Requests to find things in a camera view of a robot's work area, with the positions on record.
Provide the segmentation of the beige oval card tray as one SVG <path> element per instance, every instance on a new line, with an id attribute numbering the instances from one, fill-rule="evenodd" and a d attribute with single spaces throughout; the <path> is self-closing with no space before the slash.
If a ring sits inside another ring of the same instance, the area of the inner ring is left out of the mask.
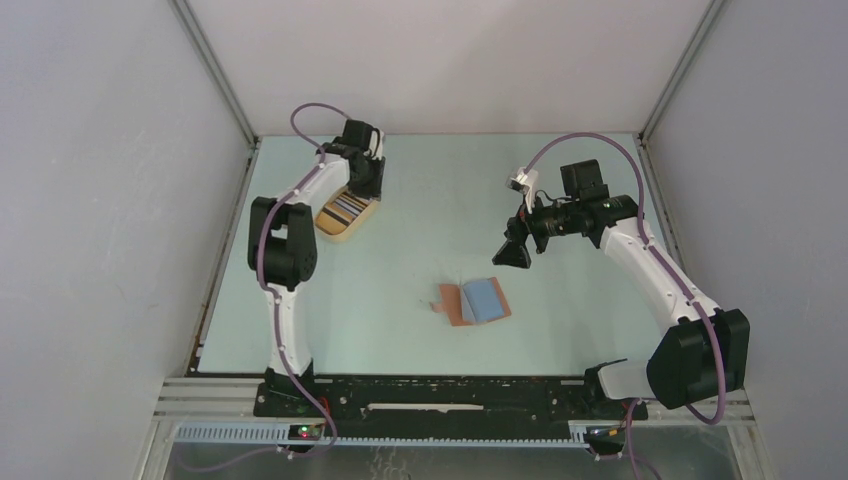
<path id="1" fill-rule="evenodd" d="M 348 188 L 340 189 L 319 210 L 315 228 L 330 242 L 346 242 L 380 204 L 378 198 L 366 199 L 354 195 Z"/>

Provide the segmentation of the pink leather card holder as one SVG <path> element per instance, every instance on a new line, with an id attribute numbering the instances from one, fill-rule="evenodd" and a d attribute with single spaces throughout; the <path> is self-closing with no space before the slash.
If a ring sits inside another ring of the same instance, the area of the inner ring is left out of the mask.
<path id="1" fill-rule="evenodd" d="M 495 277 L 462 284 L 439 284 L 439 299 L 430 303 L 434 313 L 447 317 L 451 326 L 478 326 L 508 318 L 511 308 Z"/>

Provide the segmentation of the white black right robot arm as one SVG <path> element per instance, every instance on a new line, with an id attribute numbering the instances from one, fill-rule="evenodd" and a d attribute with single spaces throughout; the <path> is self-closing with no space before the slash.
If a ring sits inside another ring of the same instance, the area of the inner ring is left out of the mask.
<path id="1" fill-rule="evenodd" d="M 750 323 L 700 290 L 659 245 L 637 202 L 612 196 L 595 160 L 561 167 L 565 198 L 543 202 L 533 169 L 508 180 L 523 201 L 507 222 L 496 265 L 527 269 L 527 241 L 543 253 L 550 239 L 579 234 L 610 258 L 647 302 L 662 338 L 645 361 L 617 360 L 587 371 L 594 383 L 581 392 L 585 411 L 606 418 L 624 399 L 655 399 L 667 409 L 739 390 L 744 385 Z"/>

